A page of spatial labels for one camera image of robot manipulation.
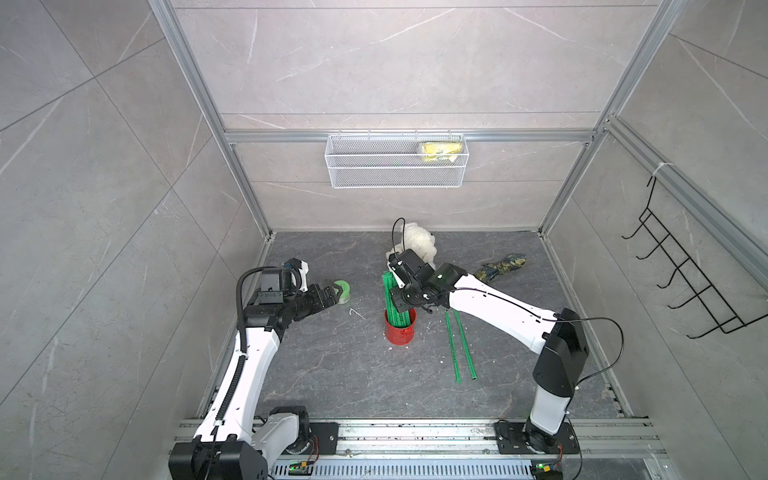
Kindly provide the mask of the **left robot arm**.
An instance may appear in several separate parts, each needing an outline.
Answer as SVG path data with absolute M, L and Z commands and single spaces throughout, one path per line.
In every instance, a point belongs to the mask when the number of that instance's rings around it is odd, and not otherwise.
M 255 426 L 269 366 L 288 327 L 348 301 L 344 281 L 307 280 L 306 262 L 255 267 L 236 283 L 234 349 L 220 391 L 193 438 L 173 446 L 168 469 L 174 479 L 270 479 L 284 452 L 317 455 L 303 406 L 278 407 Z

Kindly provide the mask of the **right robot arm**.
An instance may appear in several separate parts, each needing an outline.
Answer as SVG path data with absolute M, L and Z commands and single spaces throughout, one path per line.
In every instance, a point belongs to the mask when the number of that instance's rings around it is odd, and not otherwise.
M 413 250 L 388 256 L 396 286 L 389 294 L 399 312 L 444 307 L 472 315 L 521 342 L 538 355 L 532 376 L 537 385 L 522 439 L 535 453 L 552 453 L 570 403 L 580 385 L 601 374 L 583 373 L 589 348 L 575 312 L 529 305 L 479 280 L 453 264 L 435 269 Z

